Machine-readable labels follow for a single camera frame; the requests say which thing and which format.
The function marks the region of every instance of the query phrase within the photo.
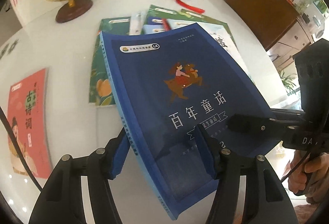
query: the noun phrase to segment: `drawer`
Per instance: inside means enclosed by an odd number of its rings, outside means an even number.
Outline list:
[[[273,62],[276,69],[280,67],[286,67],[288,66],[288,61],[290,60],[290,63],[293,62],[292,56],[296,53],[298,53],[300,50],[298,49],[291,49],[286,55],[282,56],[280,59],[277,59]]]
[[[292,49],[293,48],[290,46],[277,42],[273,47],[271,47],[267,51],[267,54],[270,56],[271,61],[274,63],[274,62],[279,61],[283,56],[288,54]]]
[[[310,43],[303,28],[296,22],[289,31],[279,40],[279,42],[289,45],[295,49],[302,50]]]

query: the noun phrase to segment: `wooden globe base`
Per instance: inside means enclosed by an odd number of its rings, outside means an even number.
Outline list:
[[[92,0],[69,0],[68,3],[59,9],[56,15],[56,22],[63,23],[74,20],[86,13],[92,6]]]

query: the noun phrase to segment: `metal screw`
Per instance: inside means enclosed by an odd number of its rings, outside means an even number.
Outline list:
[[[105,149],[104,149],[104,148],[98,148],[98,149],[96,150],[96,153],[97,153],[97,154],[103,154],[103,153],[105,153]]]
[[[68,154],[62,156],[62,161],[67,161],[70,159],[70,156]]]
[[[264,162],[265,161],[265,156],[264,155],[257,155],[257,160]]]
[[[221,152],[222,152],[222,154],[225,154],[225,155],[229,155],[231,153],[231,151],[227,148],[222,149]]]

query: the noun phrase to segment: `white table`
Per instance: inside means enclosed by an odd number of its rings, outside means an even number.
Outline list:
[[[49,67],[45,100],[45,121],[53,165],[64,154],[74,158],[104,147],[121,130],[116,106],[96,108],[88,104],[89,76],[96,32],[102,18],[129,16],[147,10],[150,4],[180,10],[174,0],[93,0],[90,11],[65,24],[55,23],[58,9],[33,20],[9,42],[19,39],[16,49],[0,61],[0,105],[7,111],[9,87],[24,77]],[[285,99],[285,89],[254,34],[222,0],[188,0],[204,8],[206,15],[227,22],[239,51],[261,94],[272,105]],[[24,223],[39,191],[28,178],[13,173],[5,129],[0,126],[0,190],[12,199],[15,213]],[[129,152],[122,173],[111,181],[116,206],[123,223],[163,224],[171,222],[167,213],[142,176],[134,155]],[[83,178],[83,197],[87,223],[94,223],[88,202],[87,181]],[[213,194],[183,212],[177,223],[204,223]]]

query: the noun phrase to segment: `book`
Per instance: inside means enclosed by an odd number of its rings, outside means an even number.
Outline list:
[[[231,57],[240,65],[244,72],[251,78],[248,68],[243,61],[237,47],[233,43],[230,35],[227,33],[223,25],[212,24],[208,22],[196,22],[196,21],[183,21],[183,20],[173,20],[167,19],[168,24],[171,29],[177,29],[183,26],[188,26],[190,24],[197,23],[200,25],[214,40],[218,42],[230,55]]]
[[[274,116],[245,72],[198,24],[150,35],[100,36],[128,140],[171,219],[218,185],[205,171],[194,126],[203,124],[223,147],[244,156],[266,154],[278,143],[226,128],[236,113]]]
[[[140,35],[143,28],[143,23],[146,17],[146,11],[139,11],[137,13],[132,13],[130,19],[129,35],[136,36]]]
[[[95,103],[96,106],[115,104],[106,72],[102,48],[99,46],[99,33],[100,31],[104,31],[116,35],[128,35],[130,19],[130,17],[119,17],[101,20],[93,53],[92,71],[89,83],[89,103]]]
[[[157,23],[159,20],[163,21],[164,19],[189,20],[190,18],[191,18],[191,16],[188,14],[185,14],[185,13],[182,13],[179,11],[175,11],[172,9],[167,9],[167,8],[162,8],[162,7],[158,7],[155,5],[151,5],[147,12],[144,25],[152,24],[152,22]]]
[[[36,178],[47,179],[52,171],[44,125],[47,70],[42,69],[10,87],[7,118],[19,148]],[[10,160],[17,174],[27,176],[8,137]]]
[[[163,25],[158,24],[145,24],[143,26],[144,34],[156,34],[166,31],[165,27]]]
[[[181,13],[185,14],[185,15],[188,15],[189,18],[190,18],[189,21],[201,21],[201,22],[208,22],[208,23],[219,24],[221,26],[224,26],[227,33],[231,36],[231,39],[232,39],[233,43],[236,45],[233,34],[232,34],[232,32],[231,32],[231,30],[230,30],[230,28],[229,28],[229,26],[226,22],[219,21],[219,20],[216,20],[216,19],[211,18],[209,16],[206,16],[204,14],[199,14],[199,13],[196,13],[194,11],[189,11],[189,10],[186,10],[186,9],[181,9]]]

